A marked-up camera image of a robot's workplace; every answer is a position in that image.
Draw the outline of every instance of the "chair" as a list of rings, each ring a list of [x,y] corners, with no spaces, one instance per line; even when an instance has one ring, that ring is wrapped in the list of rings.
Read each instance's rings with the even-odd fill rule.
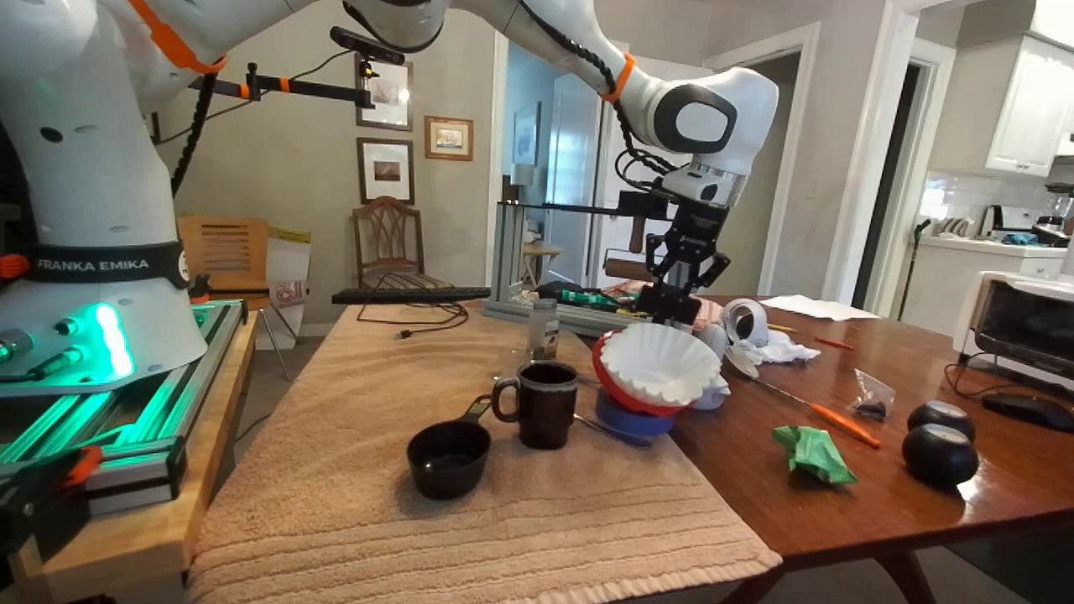
[[[421,215],[400,198],[373,198],[352,212],[359,290],[421,290],[425,274]]]

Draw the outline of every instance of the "black pot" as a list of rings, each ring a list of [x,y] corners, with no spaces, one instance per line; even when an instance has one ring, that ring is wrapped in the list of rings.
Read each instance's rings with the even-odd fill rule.
[[[453,423],[433,423],[408,439],[407,459],[418,494],[428,500],[457,500],[481,482],[485,453],[493,448],[490,433],[481,427],[485,409],[490,401],[481,396],[471,403],[465,415]]]

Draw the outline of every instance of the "orange handle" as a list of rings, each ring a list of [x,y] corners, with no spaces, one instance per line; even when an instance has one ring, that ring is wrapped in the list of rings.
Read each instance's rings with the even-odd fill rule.
[[[31,274],[31,258],[28,257],[0,257],[0,282],[14,282]]]
[[[807,403],[807,409],[836,427],[842,427],[844,433],[860,437],[862,442],[868,442],[873,450],[879,450],[879,439],[854,421],[829,409],[829,408],[819,408],[819,403]]]
[[[105,459],[101,448],[85,450],[71,467],[62,488],[85,488],[96,472],[101,459]]]

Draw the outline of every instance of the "white cabinet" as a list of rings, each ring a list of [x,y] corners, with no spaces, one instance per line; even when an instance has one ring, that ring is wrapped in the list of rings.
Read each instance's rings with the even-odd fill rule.
[[[901,324],[953,335],[981,273],[1061,274],[1064,250],[924,239],[912,262]]]
[[[935,173],[1047,175],[1074,130],[1074,54],[1025,38],[1020,4],[971,4],[942,102]]]
[[[1074,59],[1025,38],[985,156],[992,173],[1047,175],[1074,116]]]

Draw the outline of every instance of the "picture frame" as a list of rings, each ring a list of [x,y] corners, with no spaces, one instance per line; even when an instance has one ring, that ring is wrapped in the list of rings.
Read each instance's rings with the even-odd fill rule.
[[[472,120],[425,116],[425,157],[472,163]]]
[[[359,198],[400,198],[414,205],[414,144],[388,139],[359,139]]]
[[[354,82],[374,107],[359,107],[359,123],[408,130],[408,64],[354,61]]]

